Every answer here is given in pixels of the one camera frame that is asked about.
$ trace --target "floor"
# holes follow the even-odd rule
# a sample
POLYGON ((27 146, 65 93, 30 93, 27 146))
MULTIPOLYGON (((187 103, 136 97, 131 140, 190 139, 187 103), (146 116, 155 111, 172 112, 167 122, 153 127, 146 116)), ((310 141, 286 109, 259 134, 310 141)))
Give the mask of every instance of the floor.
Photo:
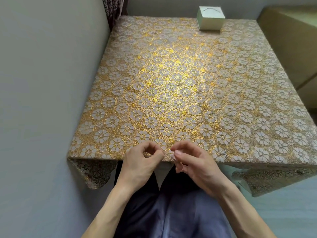
MULTIPOLYGON (((169 163, 161 163, 155 170, 159 186, 172 167, 169 163)), ((226 176, 230 176, 235 168, 220 167, 226 176)), ((108 195, 113 186, 114 172, 109 182, 95 192, 108 195)), ((263 220, 273 230, 278 238, 316 238, 317 237, 317 176, 292 184, 266 195, 254 198, 244 188, 241 192, 258 211, 263 220)), ((95 216, 104 202, 95 202, 92 215, 95 216)))

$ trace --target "person's left hand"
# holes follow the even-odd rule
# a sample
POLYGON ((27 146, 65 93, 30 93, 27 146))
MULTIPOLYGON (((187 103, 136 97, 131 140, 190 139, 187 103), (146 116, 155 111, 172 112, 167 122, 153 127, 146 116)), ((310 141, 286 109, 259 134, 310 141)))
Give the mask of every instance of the person's left hand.
POLYGON ((136 192, 145 185, 163 159, 164 152, 155 142, 146 141, 134 146, 125 154, 116 185, 122 185, 131 192, 136 192), (146 158, 143 152, 148 152, 152 156, 146 158))

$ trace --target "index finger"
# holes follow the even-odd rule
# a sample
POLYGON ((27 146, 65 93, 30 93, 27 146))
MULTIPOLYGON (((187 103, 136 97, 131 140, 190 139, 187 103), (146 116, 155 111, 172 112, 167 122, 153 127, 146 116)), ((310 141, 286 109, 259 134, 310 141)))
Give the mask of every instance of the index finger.
POLYGON ((154 154, 157 150, 161 150, 163 151, 163 149, 155 142, 153 141, 145 141, 142 142, 141 144, 138 144, 136 146, 136 148, 140 148, 140 151, 143 152, 147 152, 149 154, 154 154))
POLYGON ((193 144, 189 140, 182 140, 175 143, 171 147, 171 151, 175 151, 175 150, 183 150, 183 152, 195 157, 199 157, 204 151, 199 146, 197 146, 196 144, 193 144))

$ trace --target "person's lap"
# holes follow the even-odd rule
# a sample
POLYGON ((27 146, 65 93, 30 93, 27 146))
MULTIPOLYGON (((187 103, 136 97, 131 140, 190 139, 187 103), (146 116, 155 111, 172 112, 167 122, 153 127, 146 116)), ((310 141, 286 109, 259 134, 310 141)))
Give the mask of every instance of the person's lap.
MULTIPOLYGON (((121 171, 118 163, 115 182, 121 171)), ((129 200, 114 237, 210 237, 229 238, 228 222, 219 204, 192 179, 175 172, 175 166, 159 189, 155 174, 129 200)))

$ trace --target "gray wall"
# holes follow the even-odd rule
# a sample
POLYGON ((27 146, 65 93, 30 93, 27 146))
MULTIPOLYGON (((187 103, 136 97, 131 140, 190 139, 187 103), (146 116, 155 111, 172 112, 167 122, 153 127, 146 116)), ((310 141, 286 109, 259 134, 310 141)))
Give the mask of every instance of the gray wall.
POLYGON ((0 0, 0 237, 80 237, 104 202, 66 153, 108 35, 102 0, 0 0))
POLYGON ((226 18, 256 19, 269 5, 309 5, 317 0, 129 0, 135 16, 196 17, 199 6, 221 7, 226 18))

